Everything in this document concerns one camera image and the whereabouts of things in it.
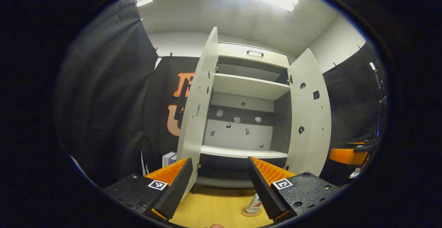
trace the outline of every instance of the black curtain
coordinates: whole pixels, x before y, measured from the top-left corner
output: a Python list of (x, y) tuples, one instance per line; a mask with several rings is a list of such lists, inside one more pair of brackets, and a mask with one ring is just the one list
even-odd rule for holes
[[(379, 106), (382, 92), (370, 62), (374, 63), (380, 79), (387, 85), (384, 67), (369, 42), (337, 67), (323, 73), (332, 117), (330, 149), (342, 148), (346, 142), (373, 139), (378, 115), (382, 113), (381, 120), (386, 117), (385, 110)], [(344, 184), (357, 167), (360, 166), (327, 158), (320, 177), (332, 184)]]
[(142, 173), (142, 147), (159, 154), (158, 56), (135, 4), (108, 6), (70, 44), (52, 101), (60, 143), (100, 187)]

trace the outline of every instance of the orange ribbed surface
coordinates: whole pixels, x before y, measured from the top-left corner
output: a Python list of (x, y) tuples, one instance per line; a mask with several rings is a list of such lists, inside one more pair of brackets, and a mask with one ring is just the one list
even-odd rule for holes
[(182, 159), (181, 161), (168, 165), (167, 167), (160, 168), (157, 171), (149, 173), (145, 177), (157, 181), (166, 182), (170, 186), (188, 159), (189, 158), (187, 157)]
[(285, 178), (290, 178), (296, 175), (283, 168), (277, 167), (268, 162), (264, 162), (263, 160), (256, 159), (255, 157), (250, 157), (250, 158), (254, 162), (258, 170), (260, 171), (261, 175), (266, 180), (267, 184), (269, 184), (269, 186), (272, 184), (272, 182), (282, 180)]

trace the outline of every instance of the cabinet door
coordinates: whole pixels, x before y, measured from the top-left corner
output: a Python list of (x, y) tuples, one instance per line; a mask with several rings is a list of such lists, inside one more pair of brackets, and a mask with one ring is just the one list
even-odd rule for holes
[(205, 120), (212, 93), (215, 67), (218, 60), (218, 32), (214, 27), (205, 43), (198, 61), (195, 75), (187, 98), (181, 124), (180, 139), (176, 159), (192, 158), (193, 172), (183, 198), (196, 181), (197, 163), (201, 152)]
[(287, 69), (292, 100), (292, 135), (286, 165), (292, 173), (322, 171), (330, 147), (332, 118), (327, 87), (310, 49)]

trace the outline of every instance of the white cabinet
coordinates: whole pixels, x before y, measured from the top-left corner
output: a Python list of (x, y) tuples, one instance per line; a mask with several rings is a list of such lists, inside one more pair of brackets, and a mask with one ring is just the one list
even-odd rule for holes
[[(215, 27), (183, 114), (177, 159), (192, 157), (194, 166), (186, 194), (197, 179), (201, 160), (205, 162), (199, 178), (211, 186), (235, 187), (237, 182), (237, 187), (251, 187), (243, 179), (245, 169), (235, 168), (243, 167), (248, 156), (288, 165), (292, 173), (319, 175), (330, 145), (331, 116), (327, 88), (311, 51), (289, 66), (285, 55), (218, 43), (217, 37)], [(229, 74), (221, 72), (221, 61), (232, 66)], [(248, 71), (256, 74), (245, 77)], [(206, 164), (212, 171), (202, 175)], [(231, 170), (235, 178), (211, 179), (217, 167), (222, 168), (220, 175), (230, 175)]]

